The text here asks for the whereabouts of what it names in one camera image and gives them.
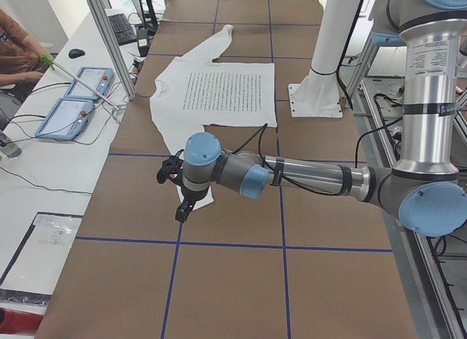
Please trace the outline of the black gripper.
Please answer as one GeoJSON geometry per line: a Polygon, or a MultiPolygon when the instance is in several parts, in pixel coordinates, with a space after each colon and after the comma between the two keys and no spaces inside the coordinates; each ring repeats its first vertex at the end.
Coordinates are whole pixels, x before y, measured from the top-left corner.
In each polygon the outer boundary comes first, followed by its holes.
{"type": "Polygon", "coordinates": [[[187,187],[183,187],[181,189],[183,202],[177,207],[175,219],[178,222],[186,222],[191,211],[194,209],[195,204],[204,199],[207,196],[208,191],[208,188],[201,191],[195,191],[188,189],[187,187]]]}

